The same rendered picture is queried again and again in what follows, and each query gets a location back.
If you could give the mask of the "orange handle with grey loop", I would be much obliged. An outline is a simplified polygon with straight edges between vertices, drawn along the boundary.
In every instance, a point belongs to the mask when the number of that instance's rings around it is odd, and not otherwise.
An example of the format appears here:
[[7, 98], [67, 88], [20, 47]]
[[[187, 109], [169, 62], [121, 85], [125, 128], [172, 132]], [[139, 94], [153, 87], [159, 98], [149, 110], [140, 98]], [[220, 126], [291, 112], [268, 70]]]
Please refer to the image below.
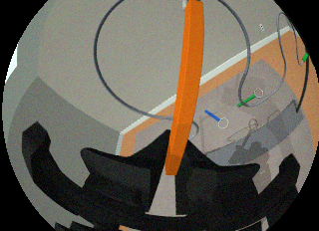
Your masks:
[[179, 65], [179, 80], [176, 87], [175, 111], [168, 136], [164, 175], [177, 175], [188, 135], [194, 119], [196, 99], [203, 61], [203, 3], [200, 0], [182, 0], [184, 29], [182, 60]]

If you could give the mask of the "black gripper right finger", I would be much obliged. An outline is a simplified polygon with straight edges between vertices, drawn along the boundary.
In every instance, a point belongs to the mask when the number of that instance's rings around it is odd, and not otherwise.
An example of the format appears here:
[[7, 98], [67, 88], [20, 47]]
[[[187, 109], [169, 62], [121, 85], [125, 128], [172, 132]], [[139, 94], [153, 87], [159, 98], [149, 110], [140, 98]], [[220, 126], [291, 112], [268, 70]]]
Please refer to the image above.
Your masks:
[[202, 199], [212, 187], [254, 178], [258, 163], [219, 166], [187, 140], [178, 174], [175, 176], [175, 215], [187, 215], [188, 208]]

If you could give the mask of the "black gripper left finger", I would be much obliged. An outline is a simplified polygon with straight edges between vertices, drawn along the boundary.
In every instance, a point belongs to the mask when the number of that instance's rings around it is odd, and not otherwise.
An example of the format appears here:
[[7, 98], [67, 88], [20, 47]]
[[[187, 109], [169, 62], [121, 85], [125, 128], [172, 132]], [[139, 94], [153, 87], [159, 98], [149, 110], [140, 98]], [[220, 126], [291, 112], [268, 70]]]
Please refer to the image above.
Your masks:
[[149, 212], [159, 188], [170, 132], [171, 130], [167, 130], [163, 135], [157, 136], [135, 155], [119, 156], [84, 147], [80, 151], [81, 158], [89, 172], [95, 172], [112, 182], [138, 188], [143, 197], [141, 199], [145, 212]]

